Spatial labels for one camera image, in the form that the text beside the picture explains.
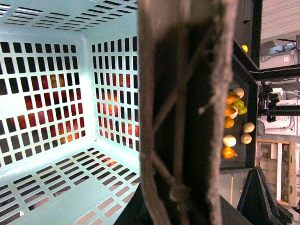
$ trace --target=black tray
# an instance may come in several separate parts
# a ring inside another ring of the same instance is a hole
[[[244,101],[248,111],[244,115],[238,115],[234,119],[234,126],[224,130],[224,135],[233,135],[237,143],[232,147],[238,156],[231,159],[221,159],[221,170],[246,169],[255,166],[255,145],[256,145],[256,128],[249,133],[252,136],[252,142],[245,145],[240,141],[240,136],[243,134],[243,125],[247,122],[252,122],[256,126],[257,121],[257,84],[254,78],[241,64],[241,62],[233,56],[233,81],[229,88],[234,89],[241,87],[245,95],[241,99]]]

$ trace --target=orange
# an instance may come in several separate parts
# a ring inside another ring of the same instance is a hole
[[[225,128],[232,128],[233,126],[234,126],[233,119],[231,119],[229,116],[227,116],[226,119],[225,119],[224,127]]]
[[[229,93],[227,96],[227,99],[226,99],[226,103],[228,105],[230,105],[238,99],[239,99],[239,96]]]
[[[224,116],[229,116],[231,114],[234,114],[235,112],[235,109],[231,105],[227,105]]]

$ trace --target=green apple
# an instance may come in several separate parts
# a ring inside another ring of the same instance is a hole
[[[243,115],[247,112],[247,107],[243,106],[241,109],[239,109],[238,115]]]
[[[233,105],[235,105],[238,109],[241,109],[242,107],[244,107],[244,102],[238,99],[235,102],[233,102]]]

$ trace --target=crate floor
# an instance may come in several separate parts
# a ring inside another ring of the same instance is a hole
[[[1,182],[0,224],[113,224],[138,186],[138,160],[127,154],[124,166],[122,154],[101,149],[95,143]]]

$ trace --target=plastic crate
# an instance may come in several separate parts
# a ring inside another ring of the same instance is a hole
[[[139,183],[136,0],[0,0],[0,224],[113,224]]]

